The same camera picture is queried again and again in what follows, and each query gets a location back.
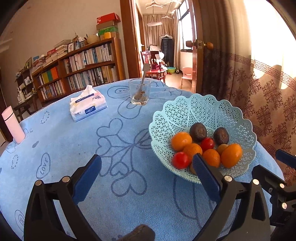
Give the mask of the large orange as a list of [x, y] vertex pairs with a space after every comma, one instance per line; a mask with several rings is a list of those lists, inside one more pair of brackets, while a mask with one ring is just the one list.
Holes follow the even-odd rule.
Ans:
[[239, 144], [230, 144], [221, 155], [221, 163], [225, 168], [232, 168], [241, 159], [243, 154], [242, 148]]
[[187, 132], [176, 133], [171, 139], [171, 147], [174, 151], [180, 152], [188, 144], [192, 143], [192, 137]]

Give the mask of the brown kiwi back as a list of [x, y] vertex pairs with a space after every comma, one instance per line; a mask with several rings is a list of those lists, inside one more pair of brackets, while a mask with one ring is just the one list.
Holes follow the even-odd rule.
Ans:
[[221, 144], [217, 147], [216, 151], [221, 156], [223, 151], [228, 147], [228, 144]]

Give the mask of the brown kiwi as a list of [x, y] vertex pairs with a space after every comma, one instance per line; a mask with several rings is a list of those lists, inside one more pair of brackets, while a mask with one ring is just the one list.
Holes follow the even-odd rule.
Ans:
[[193, 163], [191, 163], [189, 170], [193, 175], [197, 175], [196, 171], [194, 170]]
[[228, 147], [228, 144], [221, 144], [217, 147], [216, 151], [221, 156], [223, 151]]

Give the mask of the dark passion fruit back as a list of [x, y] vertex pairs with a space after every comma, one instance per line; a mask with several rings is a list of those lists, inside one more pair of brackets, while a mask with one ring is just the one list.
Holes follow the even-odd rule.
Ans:
[[215, 141], [216, 145], [221, 145], [221, 144], [228, 144], [229, 142], [229, 134], [227, 130], [223, 127], [219, 127], [215, 130], [213, 133], [213, 138]]

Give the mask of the dark passion fruit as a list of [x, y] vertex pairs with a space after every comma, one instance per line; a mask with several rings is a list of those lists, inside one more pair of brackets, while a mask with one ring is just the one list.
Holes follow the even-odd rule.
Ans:
[[216, 145], [221, 145], [221, 144], [228, 144], [229, 142], [229, 134], [227, 130], [223, 127], [219, 127], [215, 130], [213, 133], [213, 138], [215, 141]]
[[207, 137], [207, 130], [202, 123], [195, 123], [190, 127], [189, 134], [193, 142], [199, 143]]

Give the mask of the small orange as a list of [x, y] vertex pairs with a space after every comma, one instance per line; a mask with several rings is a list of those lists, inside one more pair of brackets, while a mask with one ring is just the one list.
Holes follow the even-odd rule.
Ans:
[[221, 158], [219, 153], [215, 149], [208, 149], [203, 153], [203, 159], [208, 165], [219, 168], [221, 164]]
[[192, 160], [196, 154], [203, 155], [201, 146], [196, 143], [186, 145], [183, 149], [183, 152], [189, 157], [190, 160]]

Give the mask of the red cherry tomato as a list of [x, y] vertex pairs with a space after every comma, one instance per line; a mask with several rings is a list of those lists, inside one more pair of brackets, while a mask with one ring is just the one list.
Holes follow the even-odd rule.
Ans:
[[192, 160], [184, 152], [177, 152], [174, 154], [171, 164], [177, 169], [185, 169], [191, 165]]
[[208, 149], [213, 149], [215, 147], [215, 142], [212, 138], [206, 137], [201, 141], [200, 147], [202, 151], [205, 152]]

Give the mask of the dark passion fruit front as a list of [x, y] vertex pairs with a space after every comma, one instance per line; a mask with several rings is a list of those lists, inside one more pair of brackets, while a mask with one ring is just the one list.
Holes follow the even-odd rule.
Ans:
[[195, 123], [190, 127], [189, 134], [193, 142], [199, 143], [207, 137], [207, 130], [202, 123]]

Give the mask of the brown kiwi front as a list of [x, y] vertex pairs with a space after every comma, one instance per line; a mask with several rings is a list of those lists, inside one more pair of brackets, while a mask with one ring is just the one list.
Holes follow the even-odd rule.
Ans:
[[193, 175], [197, 175], [196, 171], [194, 170], [193, 163], [191, 163], [189, 170]]

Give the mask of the patterned brown curtain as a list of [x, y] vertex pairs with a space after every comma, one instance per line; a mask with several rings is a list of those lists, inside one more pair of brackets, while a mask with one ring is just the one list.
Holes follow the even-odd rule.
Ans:
[[200, 1], [201, 92], [226, 99], [274, 156], [295, 154], [295, 33], [274, 1]]

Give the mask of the light blue patterned towel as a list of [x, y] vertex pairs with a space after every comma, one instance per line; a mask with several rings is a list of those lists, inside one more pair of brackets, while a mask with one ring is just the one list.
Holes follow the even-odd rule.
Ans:
[[[1, 155], [1, 213], [23, 240], [25, 214], [37, 180], [71, 176], [97, 154], [102, 167], [85, 200], [78, 204], [102, 240], [117, 240], [140, 224], [156, 240], [193, 240], [214, 210], [201, 183], [169, 171], [151, 147], [149, 124], [167, 101], [192, 93], [153, 81], [146, 105], [130, 101], [129, 81], [98, 87], [107, 108], [74, 122], [70, 96], [46, 106], [21, 122], [25, 139], [11, 142]], [[262, 165], [283, 176], [272, 156], [256, 141], [256, 156], [246, 173], [233, 178], [250, 182]]]

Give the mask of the light blue lattice fruit basket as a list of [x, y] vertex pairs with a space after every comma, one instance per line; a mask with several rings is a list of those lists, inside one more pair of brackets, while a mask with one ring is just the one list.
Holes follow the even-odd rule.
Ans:
[[188, 132], [195, 123], [205, 126], [208, 137], [213, 137], [217, 128], [224, 127], [229, 134], [229, 143], [241, 145], [243, 155], [238, 164], [230, 169], [219, 167], [223, 175], [236, 178], [247, 172], [256, 156], [254, 146], [257, 136], [252, 130], [252, 123], [243, 118], [240, 108], [232, 106], [227, 100], [218, 101], [210, 94], [192, 94], [189, 98], [178, 96], [175, 100], [165, 102], [163, 109], [153, 114], [149, 124], [151, 147], [169, 171], [192, 183], [200, 183], [198, 176], [188, 168], [179, 170], [171, 164], [175, 154], [171, 147], [173, 135]]

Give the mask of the spoon in glass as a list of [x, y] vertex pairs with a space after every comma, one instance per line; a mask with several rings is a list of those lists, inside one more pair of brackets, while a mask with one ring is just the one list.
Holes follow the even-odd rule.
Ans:
[[135, 100], [140, 100], [141, 97], [142, 97], [142, 87], [144, 85], [144, 79], [145, 79], [145, 76], [146, 76], [146, 73], [149, 71], [150, 69], [150, 64], [149, 63], [144, 63], [144, 66], [143, 66], [143, 72], [144, 72], [144, 75], [142, 77], [142, 80], [141, 80], [141, 83], [140, 83], [140, 86], [136, 92], [136, 94], [134, 95], [134, 99]]

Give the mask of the clear drinking glass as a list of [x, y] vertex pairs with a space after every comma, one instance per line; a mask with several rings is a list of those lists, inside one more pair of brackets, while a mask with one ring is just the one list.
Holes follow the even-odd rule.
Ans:
[[151, 80], [135, 78], [129, 81], [130, 101], [135, 105], [146, 105], [151, 92]]

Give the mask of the wooden bookshelf with books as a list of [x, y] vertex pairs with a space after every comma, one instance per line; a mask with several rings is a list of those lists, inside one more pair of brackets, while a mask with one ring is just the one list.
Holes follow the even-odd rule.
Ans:
[[29, 59], [17, 73], [18, 104], [34, 93], [41, 104], [83, 90], [125, 79], [120, 17], [110, 13], [97, 18], [97, 34], [62, 40], [45, 56]]

